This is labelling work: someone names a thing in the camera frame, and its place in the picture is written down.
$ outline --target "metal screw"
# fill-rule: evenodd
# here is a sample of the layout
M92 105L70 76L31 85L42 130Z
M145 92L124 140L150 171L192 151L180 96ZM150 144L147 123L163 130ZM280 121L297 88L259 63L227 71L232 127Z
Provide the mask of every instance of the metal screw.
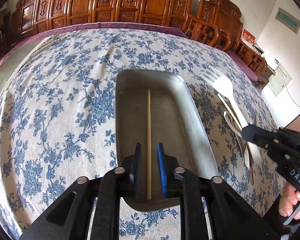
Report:
M214 177L212 178L212 181L213 181L214 183L216 183L216 184L220 184L220 183L223 181L223 179L222 179L221 177L219 177L219 176L214 176Z
M185 170L185 168L182 168L182 167L176 167L174 171L176 173L184 173L186 170Z
M80 177L80 178L77 179L77 182L79 184L85 184L85 183L88 182L88 178L87 177Z
M121 174L121 173L124 173L126 170L124 169L124 167L116 167L114 169L114 172L117 173L117 174Z

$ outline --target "table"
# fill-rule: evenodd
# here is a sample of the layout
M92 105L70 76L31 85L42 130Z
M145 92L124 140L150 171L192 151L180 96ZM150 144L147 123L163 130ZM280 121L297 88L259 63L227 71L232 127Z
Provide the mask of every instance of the table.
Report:
M257 90L224 52L169 34L99 29L44 39L21 62L0 95L0 223L12 239L80 176L116 167L115 82L123 69L169 71L188 85L221 177L259 214L284 180L262 152L254 186L238 142L222 117L216 91L200 77L209 65L233 82L243 114L271 130L274 120ZM179 207L137 212L121 201L122 239L180 238Z

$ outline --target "fork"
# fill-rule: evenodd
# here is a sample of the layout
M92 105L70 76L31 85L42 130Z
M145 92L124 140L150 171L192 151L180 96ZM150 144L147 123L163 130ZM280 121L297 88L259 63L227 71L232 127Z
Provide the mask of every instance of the fork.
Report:
M228 98L228 100L232 106L232 109L239 120L239 123L240 123L239 128L242 129L243 127L247 126L248 122L246 121L245 117L243 116L239 106L237 105L237 102L234 100L233 86L232 86L230 79L228 79L226 77L226 75L223 74L220 70L218 70L212 66L209 66L208 68L206 68L205 71L201 75L202 75L202 78L210 86L212 86L215 90L218 91L218 93L220 93L224 97ZM261 158L261 154L260 154L260 150L259 150L258 146L253 143L250 143L250 142L247 142L247 146L250 148L251 157L253 158L253 161L256 164L260 164L262 161L262 158ZM247 160L246 160L246 158L244 158L244 159L245 159L246 166L250 167L249 157L247 158Z
M205 69L205 71L201 74L202 78L215 90L218 91L221 95L228 98L232 109L234 110L241 127L245 127L248 125L245 117L243 116L237 102L234 100L233 96L233 86L230 81L220 70L215 67L209 66Z

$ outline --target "tablecloth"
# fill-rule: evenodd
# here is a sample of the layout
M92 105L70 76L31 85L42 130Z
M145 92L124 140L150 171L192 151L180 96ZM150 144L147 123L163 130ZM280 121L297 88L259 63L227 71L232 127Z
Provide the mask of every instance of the tablecloth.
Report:
M0 224L12 239L78 177L117 166L115 83L123 69L169 71L188 85L220 176L260 215L284 180L262 151L254 185L216 91L200 77L209 65L233 83L234 97L257 125L276 127L249 79L224 52L181 37L128 29L81 30L44 39L21 62L0 94ZM121 201L121 239L179 239L178 206L153 212Z

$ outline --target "rectangular metal tray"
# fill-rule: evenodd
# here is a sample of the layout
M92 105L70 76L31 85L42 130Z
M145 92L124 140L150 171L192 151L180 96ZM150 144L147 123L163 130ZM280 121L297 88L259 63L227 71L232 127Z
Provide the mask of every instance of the rectangular metal tray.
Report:
M147 191L147 93L151 91L152 199ZM199 113L184 80L173 73L123 70L116 81L116 147L118 165L141 143L142 172L138 199L125 198L135 210L149 212L180 204L161 195L156 145L179 165L210 179L218 175L216 162Z

